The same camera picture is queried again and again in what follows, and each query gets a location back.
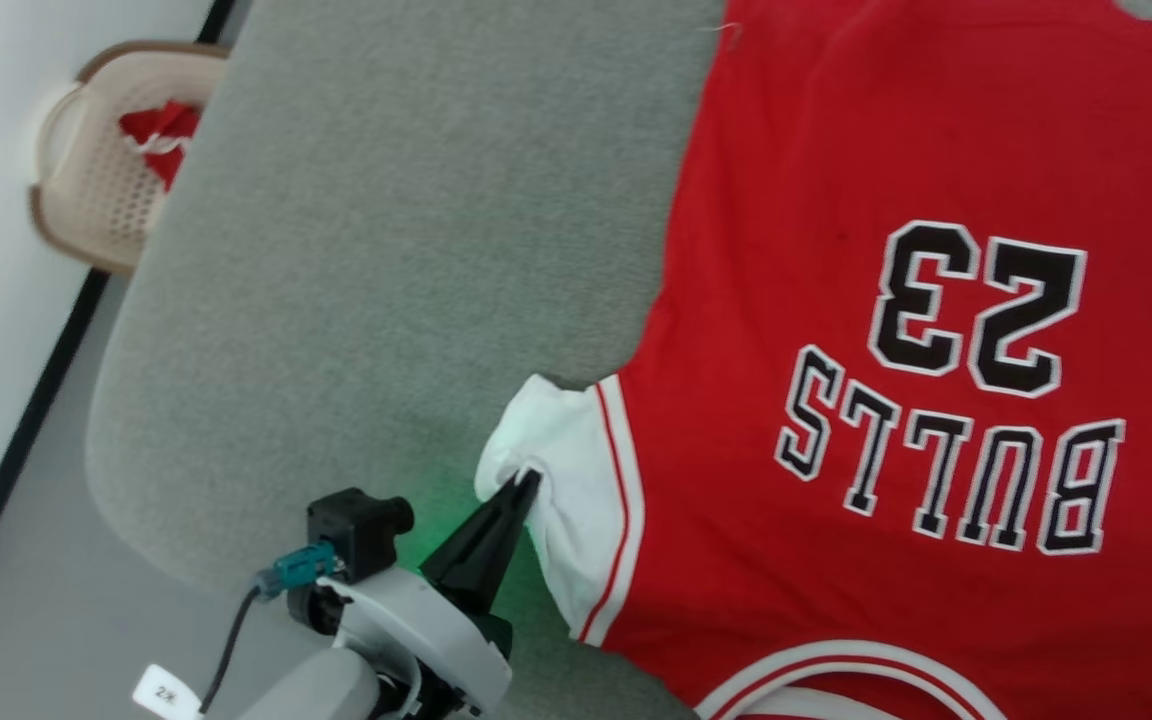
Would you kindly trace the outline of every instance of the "label sticker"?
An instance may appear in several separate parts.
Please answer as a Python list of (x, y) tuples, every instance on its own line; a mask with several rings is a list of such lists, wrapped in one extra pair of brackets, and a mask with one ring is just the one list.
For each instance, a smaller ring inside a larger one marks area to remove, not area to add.
[(162, 667), (150, 665), (132, 691), (132, 702), (162, 720), (200, 720), (202, 702), (188, 684)]

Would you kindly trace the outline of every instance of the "black cable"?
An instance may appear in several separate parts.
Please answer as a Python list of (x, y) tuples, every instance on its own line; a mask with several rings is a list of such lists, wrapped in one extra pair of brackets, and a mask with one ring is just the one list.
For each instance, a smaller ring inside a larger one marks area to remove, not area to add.
[(234, 616), (234, 626), (229, 628), (229, 639), (225, 642), (225, 652), (220, 654), (220, 666), (215, 667), (215, 676), (211, 680), (211, 688), (202, 696), (202, 705), (198, 706), (198, 714), (206, 715), (211, 710), (211, 702), (217, 699), (220, 684), (225, 682), (225, 673), (229, 669), (229, 660), (234, 657), (234, 646), (238, 644), (238, 630), (243, 629), (243, 620), (247, 620), (247, 612), (252, 608), (252, 602), (260, 596), (259, 588), (247, 591), (242, 605), (238, 606), (238, 615)]

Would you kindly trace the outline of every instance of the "beige basket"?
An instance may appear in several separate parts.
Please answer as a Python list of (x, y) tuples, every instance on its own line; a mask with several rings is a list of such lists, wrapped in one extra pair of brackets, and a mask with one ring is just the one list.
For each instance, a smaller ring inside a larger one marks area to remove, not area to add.
[[(118, 120), (180, 100), (202, 108), (227, 50), (183, 41), (129, 41), (78, 73), (38, 132), (38, 182), (29, 210), (41, 237), (73, 258), (131, 273), (166, 199), (162, 181), (128, 147)], [(69, 147), (55, 154), (61, 118), (82, 109)]]

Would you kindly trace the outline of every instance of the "jersey armhole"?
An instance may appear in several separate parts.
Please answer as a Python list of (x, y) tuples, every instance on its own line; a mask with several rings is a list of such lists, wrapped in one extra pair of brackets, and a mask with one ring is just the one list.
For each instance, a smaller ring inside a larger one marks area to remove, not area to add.
[(526, 379), (486, 445), (475, 492), (488, 500), (526, 469), (543, 478), (526, 524), (545, 584), (571, 637), (601, 646), (626, 606), (645, 510), (620, 379), (582, 392)]

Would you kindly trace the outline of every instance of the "gray fabric surface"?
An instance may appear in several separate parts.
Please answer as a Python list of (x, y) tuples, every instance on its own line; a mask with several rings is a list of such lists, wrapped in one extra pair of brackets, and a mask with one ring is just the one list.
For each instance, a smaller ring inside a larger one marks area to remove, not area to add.
[[(88, 465), (119, 536), (237, 597), (308, 502), (358, 486), (410, 498), (419, 561), (526, 376), (591, 382), (634, 350), (721, 13), (257, 3), (97, 387)], [(689, 717), (567, 639), (530, 547), (502, 613), (513, 717)]]

